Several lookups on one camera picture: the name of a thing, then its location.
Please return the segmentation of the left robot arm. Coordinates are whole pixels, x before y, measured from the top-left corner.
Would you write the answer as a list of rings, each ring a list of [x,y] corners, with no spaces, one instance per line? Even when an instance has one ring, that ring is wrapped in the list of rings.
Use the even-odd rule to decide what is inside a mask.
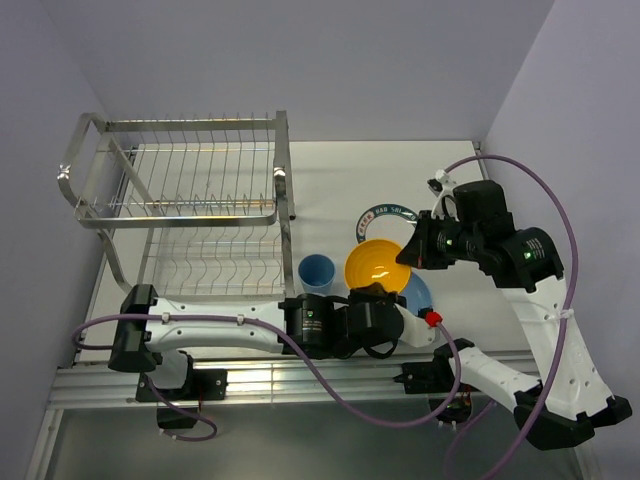
[[[300,294],[253,304],[185,304],[135,286],[120,307],[108,366],[147,374],[172,399],[198,393],[189,349],[244,348],[273,354],[303,352],[313,360],[347,359],[359,350],[389,357],[378,346],[431,345],[437,333],[395,294],[355,292],[349,298]]]

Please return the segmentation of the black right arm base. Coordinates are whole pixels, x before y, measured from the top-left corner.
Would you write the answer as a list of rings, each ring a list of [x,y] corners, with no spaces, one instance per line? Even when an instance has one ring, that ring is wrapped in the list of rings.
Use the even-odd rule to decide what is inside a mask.
[[[454,373],[446,369],[438,361],[408,362],[401,365],[401,373],[393,378],[395,383],[403,386],[407,395],[448,394],[453,386]],[[442,425],[456,428],[471,417],[473,406],[472,387],[461,383],[456,396],[436,417]]]

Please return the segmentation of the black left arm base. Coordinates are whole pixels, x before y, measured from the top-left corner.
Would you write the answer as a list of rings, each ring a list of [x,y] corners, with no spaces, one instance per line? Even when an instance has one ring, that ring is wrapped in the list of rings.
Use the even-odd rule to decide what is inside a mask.
[[[205,401],[220,401],[226,396],[226,369],[195,369],[187,373],[185,385],[161,389],[149,385],[149,378],[141,374],[135,394],[137,403],[156,403],[157,425],[164,432],[177,436],[193,429],[197,423],[211,424],[202,416]]]

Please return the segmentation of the yellow bowl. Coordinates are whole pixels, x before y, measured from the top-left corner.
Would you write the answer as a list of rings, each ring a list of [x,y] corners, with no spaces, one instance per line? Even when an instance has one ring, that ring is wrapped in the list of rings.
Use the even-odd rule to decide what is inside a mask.
[[[365,240],[347,256],[344,279],[349,289],[379,283],[387,292],[401,292],[409,283],[411,268],[396,262],[402,247],[388,239]]]

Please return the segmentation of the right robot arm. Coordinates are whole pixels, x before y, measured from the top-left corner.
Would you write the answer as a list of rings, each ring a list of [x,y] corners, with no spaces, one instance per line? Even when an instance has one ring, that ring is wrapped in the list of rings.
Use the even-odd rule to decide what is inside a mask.
[[[539,450],[575,447],[596,429],[628,419],[629,401],[602,380],[564,304],[569,289],[550,236],[535,227],[516,229],[494,181],[458,185],[439,178],[428,185],[436,204],[419,213],[397,262],[426,270],[477,264],[515,312],[539,371],[522,374],[458,339],[435,350],[428,388],[452,390],[463,383],[483,392],[513,414]]]

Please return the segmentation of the tall blue plastic cup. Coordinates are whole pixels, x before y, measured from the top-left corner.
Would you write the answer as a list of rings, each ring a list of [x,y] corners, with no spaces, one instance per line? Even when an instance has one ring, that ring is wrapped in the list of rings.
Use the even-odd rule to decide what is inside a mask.
[[[329,295],[335,274],[334,262],[322,254],[308,255],[298,266],[298,276],[305,293]]]

